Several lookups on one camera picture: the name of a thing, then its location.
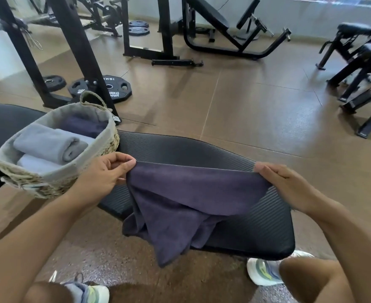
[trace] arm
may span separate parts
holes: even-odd
[[[129,155],[96,158],[63,196],[0,240],[0,303],[19,303],[62,238],[135,166]]]
[[[286,166],[256,163],[254,170],[274,184],[294,209],[320,226],[348,278],[355,301],[371,302],[371,236],[352,214]]]

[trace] basket handle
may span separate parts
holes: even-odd
[[[89,91],[89,90],[85,90],[84,92],[81,93],[81,96],[80,96],[80,103],[84,104],[85,102],[83,101],[85,99],[85,96],[88,96],[88,95],[92,95],[92,96],[95,96],[96,98],[99,99],[99,101],[102,103],[103,107],[105,109],[108,109],[107,108],[107,105],[106,105],[106,102],[104,102],[104,100],[97,94],[97,93],[94,93],[93,91]]]

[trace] leg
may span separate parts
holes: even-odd
[[[61,284],[37,282],[27,291],[22,303],[73,303],[73,296]]]
[[[354,303],[347,278],[337,261],[288,258],[281,262],[279,271],[290,293],[301,303]]]

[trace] weight bench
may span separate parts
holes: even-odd
[[[239,43],[231,34],[228,33],[229,22],[217,11],[211,4],[205,0],[182,0],[183,8],[183,35],[185,43],[196,51],[223,54],[229,56],[237,56],[243,58],[249,58],[257,60],[259,58],[266,57],[272,51],[274,51],[284,40],[290,41],[289,35],[291,31],[289,29],[284,29],[283,33],[264,51],[262,52],[245,52],[245,49],[250,44],[250,42],[256,37],[256,35],[262,31],[266,33],[267,31],[274,34],[263,24],[263,22],[253,16],[255,7],[258,5],[259,0],[253,0],[252,4],[248,7],[247,11],[243,14],[238,26],[242,26],[247,21],[248,17],[254,21],[256,27],[251,32],[249,37],[245,40],[243,44]],[[195,11],[199,13],[203,18],[205,18],[215,29],[221,32],[234,46],[236,49],[213,47],[211,45],[198,45],[194,42],[192,36],[190,36],[190,29],[192,25],[195,25]]]
[[[0,146],[44,113],[0,104]],[[139,161],[250,171],[254,162],[195,139],[119,131],[118,151]],[[126,186],[116,186],[99,207],[123,220],[132,213]],[[279,260],[295,248],[290,208],[274,187],[248,213],[217,224],[204,251]]]
[[[329,60],[331,54],[336,50],[339,54],[345,59],[346,62],[349,62],[354,55],[359,52],[359,49],[349,52],[354,45],[353,42],[357,39],[359,35],[371,36],[371,26],[362,24],[362,23],[348,23],[343,22],[337,27],[337,35],[333,40],[326,41],[322,48],[319,51],[319,54],[323,53],[324,48],[329,44],[330,47],[323,56],[320,63],[316,64],[316,67],[319,70],[325,70],[324,65]]]

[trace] brown tile floor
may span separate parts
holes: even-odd
[[[155,31],[152,26],[151,35],[133,38],[132,44],[161,48]],[[339,56],[332,56],[326,71],[317,71],[317,44],[284,43],[254,62],[192,51],[180,36],[173,42],[181,56],[203,59],[205,66],[152,67],[149,61],[123,57],[120,39],[92,40],[102,72],[123,76],[132,85],[133,96],[116,104],[122,130],[191,137],[254,160],[287,164],[345,204],[371,232],[371,135],[364,140],[353,134],[336,93],[325,83],[344,65]],[[270,42],[261,38],[253,46],[260,50]],[[216,44],[229,46],[220,36]],[[40,69],[68,83],[81,77],[70,51]],[[0,102],[44,110],[25,72],[0,81]],[[350,122],[361,123],[370,114],[368,105]],[[20,205],[11,206],[16,198]],[[6,200],[0,203],[1,232],[31,198],[1,188],[0,199]],[[293,221],[297,248],[334,258],[312,220],[293,213]],[[86,280],[111,286],[112,302],[294,302],[283,286],[254,286],[243,260],[230,256],[191,251],[160,270],[151,247],[123,237],[121,223],[100,209],[77,222],[38,279],[47,279],[53,270],[60,280],[83,271]]]

